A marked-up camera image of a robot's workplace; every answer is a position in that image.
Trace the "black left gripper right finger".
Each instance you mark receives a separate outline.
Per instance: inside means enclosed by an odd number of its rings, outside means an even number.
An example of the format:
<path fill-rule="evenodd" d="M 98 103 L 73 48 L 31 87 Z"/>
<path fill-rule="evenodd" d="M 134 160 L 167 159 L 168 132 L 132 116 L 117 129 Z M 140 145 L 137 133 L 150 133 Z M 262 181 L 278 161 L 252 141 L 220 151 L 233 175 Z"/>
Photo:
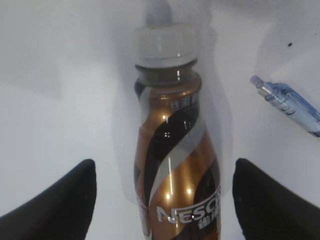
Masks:
<path fill-rule="evenodd" d="M 246 240 L 318 240 L 320 209 L 245 158 L 235 163 L 232 196 Z"/>

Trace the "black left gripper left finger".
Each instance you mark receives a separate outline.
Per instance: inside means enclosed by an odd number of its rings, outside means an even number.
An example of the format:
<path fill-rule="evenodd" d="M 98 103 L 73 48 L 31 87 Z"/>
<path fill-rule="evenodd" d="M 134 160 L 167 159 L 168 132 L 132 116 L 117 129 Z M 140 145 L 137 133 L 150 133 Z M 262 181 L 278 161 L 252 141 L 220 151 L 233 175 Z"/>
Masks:
<path fill-rule="evenodd" d="M 97 198 L 96 164 L 81 161 L 46 190 L 0 218 L 2 240 L 84 240 Z"/>

